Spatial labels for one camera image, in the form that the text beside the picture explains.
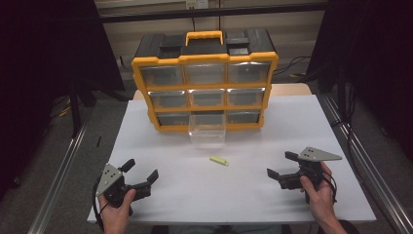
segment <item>white tabletop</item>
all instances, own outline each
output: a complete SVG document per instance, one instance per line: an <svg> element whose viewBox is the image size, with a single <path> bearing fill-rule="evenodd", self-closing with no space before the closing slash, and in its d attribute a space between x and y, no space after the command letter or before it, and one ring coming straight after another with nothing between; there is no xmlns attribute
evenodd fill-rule
<svg viewBox="0 0 413 234"><path fill-rule="evenodd" d="M144 100L129 102L109 163L136 165L126 184L144 181L155 169L152 195L132 203L132 222L146 224L293 223L313 221L299 189L281 189L267 168L281 175L298 171L284 151L306 146L343 156L326 162L338 185L335 211L349 221L375 220L316 96L273 97L258 131L227 132L220 149L194 148L187 134L157 132ZM216 155L229 167L211 162ZM88 221L95 221L91 213Z"/></svg>

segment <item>plastic drawer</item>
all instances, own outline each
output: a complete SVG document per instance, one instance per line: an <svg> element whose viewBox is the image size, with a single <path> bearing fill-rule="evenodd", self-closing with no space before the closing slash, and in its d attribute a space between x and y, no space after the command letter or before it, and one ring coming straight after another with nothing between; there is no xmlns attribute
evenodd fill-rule
<svg viewBox="0 0 413 234"><path fill-rule="evenodd" d="M216 106L224 104L224 89L189 90L189 101L196 106Z"/></svg>
<svg viewBox="0 0 413 234"><path fill-rule="evenodd" d="M224 82L225 63L194 63L185 65L188 84L218 84Z"/></svg>
<svg viewBox="0 0 413 234"><path fill-rule="evenodd" d="M143 80L147 86L182 85L182 68L180 65L142 66Z"/></svg>
<svg viewBox="0 0 413 234"><path fill-rule="evenodd" d="M247 124L258 123L259 114L261 110L228 110L227 122L228 124Z"/></svg>
<svg viewBox="0 0 413 234"><path fill-rule="evenodd" d="M196 111L189 117L188 134L197 148L219 148L225 144L224 111Z"/></svg>
<svg viewBox="0 0 413 234"><path fill-rule="evenodd" d="M261 105L265 88L228 89L228 105Z"/></svg>
<svg viewBox="0 0 413 234"><path fill-rule="evenodd" d="M148 92L155 108L186 106L185 91Z"/></svg>
<svg viewBox="0 0 413 234"><path fill-rule="evenodd" d="M230 62L228 63L228 82L266 82L269 68L268 61Z"/></svg>
<svg viewBox="0 0 413 234"><path fill-rule="evenodd" d="M161 126L189 124L189 112L159 112L157 117Z"/></svg>

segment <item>wall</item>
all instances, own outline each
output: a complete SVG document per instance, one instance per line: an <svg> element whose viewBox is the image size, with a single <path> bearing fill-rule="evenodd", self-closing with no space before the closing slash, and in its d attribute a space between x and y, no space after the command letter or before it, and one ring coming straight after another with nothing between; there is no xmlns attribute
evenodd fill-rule
<svg viewBox="0 0 413 234"><path fill-rule="evenodd" d="M270 6L282 4L313 3L315 0L209 0L210 8ZM95 0L101 15L150 13L185 10L185 1L179 0ZM323 12L282 13L221 18L194 19L196 30L243 30L252 27L265 27L270 33L280 56L280 64L287 64L299 56L310 56L319 33ZM140 43L143 35L163 32L168 35L193 30L191 19L168 19L137 22L107 23L104 25L115 58L122 57L125 69ZM123 74L124 79L131 79Z"/></svg>

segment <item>metal frame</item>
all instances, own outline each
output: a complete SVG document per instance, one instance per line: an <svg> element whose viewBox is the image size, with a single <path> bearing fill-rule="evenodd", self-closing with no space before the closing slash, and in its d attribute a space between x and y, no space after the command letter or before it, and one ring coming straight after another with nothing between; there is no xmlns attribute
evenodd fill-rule
<svg viewBox="0 0 413 234"><path fill-rule="evenodd" d="M93 108L87 109L87 112L85 114L85 121L82 128L80 129L78 135L76 135L76 137L72 138L72 140L70 141L69 148L67 149L63 161L61 162L60 168L57 171L55 180L53 181L48 195L43 201L39 212L37 213L33 223L31 224L31 227L27 232L28 234L41 234L45 232L49 219L52 215L52 211L57 203L60 191L64 185L64 181L66 180L66 176L69 173L70 166L73 163L73 159L75 158L76 152L80 147L83 136L86 132L86 128L92 118L93 110Z"/></svg>
<svg viewBox="0 0 413 234"><path fill-rule="evenodd" d="M119 14L119 15L102 15L98 18L66 18L52 19L52 21L61 21L67 23L84 23L84 22L128 22L128 21L146 21L146 20L173 20L173 19L190 19L190 18L207 18L207 17L224 17L224 16L240 16L240 15L257 15L257 14L273 14L273 13L293 13L293 12L313 12L324 11L328 8L336 8L354 5L350 2L338 3L307 3L307 4L284 4L272 5L264 7L241 7L241 8L209 8L196 9L192 11L168 11L155 13L141 14Z"/></svg>
<svg viewBox="0 0 413 234"><path fill-rule="evenodd" d="M337 111L338 106L332 97L324 97L325 103L328 109L336 120L340 120L340 114ZM349 125L340 125L340 130L345 138L348 137ZM403 234L413 233L413 224L410 220L406 210L398 199L395 197L389 186L383 180L376 166L374 166L373 161L371 161L370 156L367 154L361 142L358 140L356 134L353 132L353 136L350 139L351 149L353 149L358 161L361 163L364 171L366 172L368 178L372 182L374 188L379 194L380 198L384 202L387 210L391 214L398 230Z"/></svg>

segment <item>green object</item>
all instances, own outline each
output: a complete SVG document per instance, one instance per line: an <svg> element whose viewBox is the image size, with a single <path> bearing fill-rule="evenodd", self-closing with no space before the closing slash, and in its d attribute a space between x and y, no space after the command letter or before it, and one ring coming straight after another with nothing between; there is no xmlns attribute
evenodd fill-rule
<svg viewBox="0 0 413 234"><path fill-rule="evenodd" d="M211 160L215 163L222 164L222 165L227 166L227 167L230 166L230 163L227 160L225 160L223 158L220 158L220 157L210 156L209 160Z"/></svg>

